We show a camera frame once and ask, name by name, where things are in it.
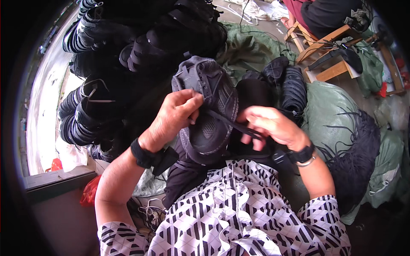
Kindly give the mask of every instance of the plastic bag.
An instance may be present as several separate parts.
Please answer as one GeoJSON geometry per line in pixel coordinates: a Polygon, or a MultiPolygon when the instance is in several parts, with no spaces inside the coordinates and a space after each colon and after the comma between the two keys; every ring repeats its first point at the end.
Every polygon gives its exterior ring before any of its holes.
{"type": "Polygon", "coordinates": [[[55,141],[55,148],[64,166],[64,172],[69,172],[76,166],[87,165],[88,153],[85,147],[68,144],[59,136],[55,141]]]}
{"type": "Polygon", "coordinates": [[[407,130],[410,109],[403,99],[397,95],[390,95],[382,99],[374,111],[374,117],[380,126],[390,123],[393,130],[407,130]]]}
{"type": "Polygon", "coordinates": [[[96,192],[98,183],[100,182],[101,175],[98,175],[94,179],[92,179],[87,186],[84,188],[84,192],[82,193],[80,204],[81,206],[94,206],[94,202],[96,199],[96,192]]]}
{"type": "Polygon", "coordinates": [[[364,41],[358,42],[359,57],[363,65],[363,73],[357,78],[359,88],[364,97],[380,91],[382,88],[383,63],[374,54],[372,48],[364,41]]]}

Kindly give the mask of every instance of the black cable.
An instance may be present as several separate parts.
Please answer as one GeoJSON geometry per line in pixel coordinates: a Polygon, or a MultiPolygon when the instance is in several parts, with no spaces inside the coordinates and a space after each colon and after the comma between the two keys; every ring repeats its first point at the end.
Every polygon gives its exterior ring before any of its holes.
{"type": "Polygon", "coordinates": [[[244,19],[245,8],[246,8],[246,6],[248,5],[248,3],[249,3],[249,0],[247,0],[247,2],[246,2],[246,4],[245,4],[245,7],[243,7],[243,9],[242,9],[241,21],[239,22],[239,31],[240,31],[241,33],[251,33],[251,32],[254,32],[254,33],[270,34],[270,35],[274,36],[274,37],[276,38],[276,40],[278,41],[279,52],[280,52],[279,55],[280,55],[280,56],[283,56],[283,55],[282,55],[282,52],[283,52],[283,51],[280,50],[280,43],[281,43],[281,41],[280,41],[279,38],[277,38],[277,36],[275,36],[274,34],[269,33],[269,32],[266,32],[266,31],[246,31],[246,32],[242,32],[242,20],[244,19]]]}

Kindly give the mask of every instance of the geometric print shirt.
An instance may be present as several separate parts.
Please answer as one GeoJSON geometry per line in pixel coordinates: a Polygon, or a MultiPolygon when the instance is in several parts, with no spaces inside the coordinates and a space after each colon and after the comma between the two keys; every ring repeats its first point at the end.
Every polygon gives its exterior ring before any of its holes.
{"type": "Polygon", "coordinates": [[[337,200],[310,200],[298,213],[280,193],[278,172],[250,160],[227,161],[168,210],[151,241],[130,224],[98,229],[101,256],[350,255],[337,200]]]}

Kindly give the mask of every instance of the wooden chair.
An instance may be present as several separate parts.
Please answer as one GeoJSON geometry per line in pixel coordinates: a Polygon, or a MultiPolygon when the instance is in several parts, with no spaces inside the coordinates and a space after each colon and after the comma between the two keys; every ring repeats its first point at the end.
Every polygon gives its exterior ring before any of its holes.
{"type": "Polygon", "coordinates": [[[348,43],[354,44],[362,40],[362,36],[356,31],[352,30],[347,24],[343,27],[338,28],[322,39],[318,39],[317,37],[309,33],[299,22],[296,21],[295,25],[291,27],[287,32],[285,41],[294,38],[293,40],[295,41],[296,47],[300,52],[298,58],[296,59],[296,62],[300,63],[312,56],[314,53],[319,53],[321,55],[328,52],[330,49],[322,49],[323,47],[331,46],[330,44],[326,44],[325,42],[334,42],[348,36],[353,37],[353,39],[348,41],[348,43]]]}
{"type": "Polygon", "coordinates": [[[312,45],[313,42],[318,41],[318,38],[309,33],[298,21],[296,21],[295,25],[293,25],[293,27],[288,30],[287,34],[285,35],[285,42],[287,42],[291,38],[294,38],[293,40],[299,52],[303,52],[305,50],[305,44],[312,45]]]}

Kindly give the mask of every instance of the black wristband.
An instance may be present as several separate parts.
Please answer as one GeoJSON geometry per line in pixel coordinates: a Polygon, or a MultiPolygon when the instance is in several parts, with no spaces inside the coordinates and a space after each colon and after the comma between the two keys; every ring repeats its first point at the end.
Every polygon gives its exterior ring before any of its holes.
{"type": "Polygon", "coordinates": [[[131,143],[130,148],[133,156],[137,159],[138,166],[145,169],[154,166],[154,176],[161,175],[179,159],[178,153],[171,147],[168,147],[166,150],[161,149],[157,153],[142,149],[138,143],[138,138],[131,143]]]}
{"type": "Polygon", "coordinates": [[[304,147],[304,149],[302,149],[299,152],[290,150],[287,153],[287,155],[290,161],[293,163],[296,163],[296,162],[305,163],[309,161],[309,159],[312,158],[314,150],[315,150],[315,146],[313,145],[312,141],[310,141],[310,146],[304,147]]]}
{"type": "Polygon", "coordinates": [[[138,138],[136,138],[131,143],[130,147],[131,147],[132,154],[137,159],[137,165],[145,169],[151,168],[151,166],[155,166],[155,162],[158,156],[164,152],[163,149],[157,153],[152,153],[152,152],[149,152],[148,150],[142,149],[138,143],[138,138]]]}

